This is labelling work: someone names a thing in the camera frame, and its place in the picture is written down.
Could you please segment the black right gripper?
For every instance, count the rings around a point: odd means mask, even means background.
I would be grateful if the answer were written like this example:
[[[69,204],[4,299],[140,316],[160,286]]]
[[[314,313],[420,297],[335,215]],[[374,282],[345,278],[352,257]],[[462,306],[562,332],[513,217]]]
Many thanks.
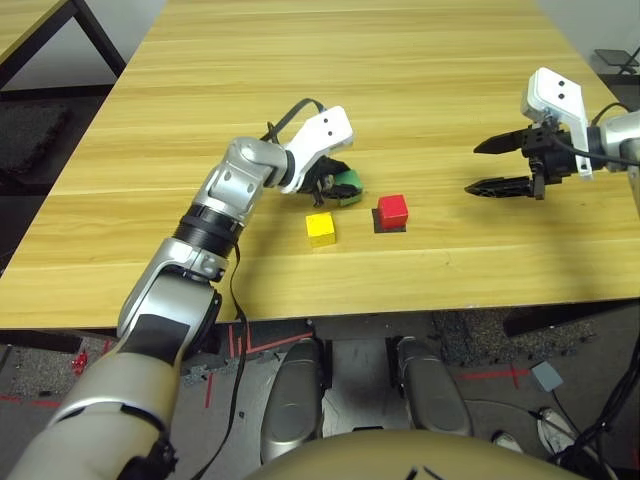
[[[545,198],[549,185],[561,184],[565,177],[577,172],[575,157],[560,147],[557,140],[567,140],[569,134],[545,128],[515,130],[491,136],[480,142],[473,152],[503,154],[521,150],[527,159],[531,177],[495,177],[476,181],[464,188],[468,194],[485,198],[531,197]]]

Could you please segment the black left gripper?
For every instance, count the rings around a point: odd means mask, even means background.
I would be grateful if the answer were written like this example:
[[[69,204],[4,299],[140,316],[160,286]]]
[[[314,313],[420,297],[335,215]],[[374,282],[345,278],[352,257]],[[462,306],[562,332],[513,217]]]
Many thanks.
[[[343,173],[350,167],[342,161],[321,156],[305,174],[300,194],[311,197],[314,207],[321,207],[326,198],[333,200],[347,200],[356,198],[361,189],[352,184],[334,184],[334,173]]]

